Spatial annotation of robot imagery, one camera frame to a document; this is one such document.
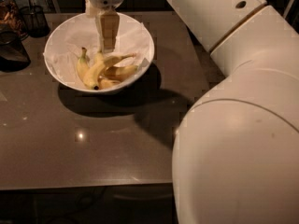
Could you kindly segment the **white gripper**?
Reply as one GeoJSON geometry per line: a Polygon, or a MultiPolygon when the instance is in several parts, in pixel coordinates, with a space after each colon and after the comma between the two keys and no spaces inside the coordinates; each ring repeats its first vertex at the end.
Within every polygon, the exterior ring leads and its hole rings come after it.
{"type": "Polygon", "coordinates": [[[112,52],[116,46],[116,37],[119,31],[120,16],[115,10],[99,8],[118,7],[124,0],[85,0],[85,13],[94,18],[99,33],[100,47],[103,52],[112,52]]]}

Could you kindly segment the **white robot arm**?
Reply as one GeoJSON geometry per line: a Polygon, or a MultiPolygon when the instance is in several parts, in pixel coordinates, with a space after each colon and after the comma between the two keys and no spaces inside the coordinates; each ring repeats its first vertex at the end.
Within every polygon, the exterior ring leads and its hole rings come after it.
{"type": "Polygon", "coordinates": [[[299,224],[299,35],[266,0],[167,0],[225,79],[181,122],[179,224],[299,224]]]}

